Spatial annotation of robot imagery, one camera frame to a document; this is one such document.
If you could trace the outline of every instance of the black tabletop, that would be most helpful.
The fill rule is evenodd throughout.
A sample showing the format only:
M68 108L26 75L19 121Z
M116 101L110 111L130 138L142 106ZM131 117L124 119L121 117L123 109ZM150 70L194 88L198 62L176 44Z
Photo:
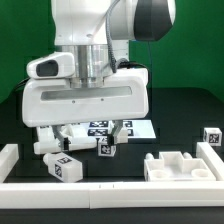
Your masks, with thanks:
M204 127L224 130L224 104L210 92L197 88L153 89L149 91L151 119L156 140L136 140L117 147L114 158L100 158L96 149L70 152L83 162L84 178L91 181L144 181L146 153L190 152L202 141ZM0 105L0 144L19 144L20 159L5 183L60 182L48 174L42 156L33 153L36 131L22 122L22 92L12 94ZM224 158L223 146L215 147ZM0 210L0 223L224 223L224 208L123 208Z

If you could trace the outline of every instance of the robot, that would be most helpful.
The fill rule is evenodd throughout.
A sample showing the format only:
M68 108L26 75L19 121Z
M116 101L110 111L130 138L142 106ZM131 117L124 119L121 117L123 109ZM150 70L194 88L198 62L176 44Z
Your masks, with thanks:
M128 41L157 41L173 26L175 0L51 0L56 52L27 65L23 95L28 127L122 120L148 113L148 72L128 61Z

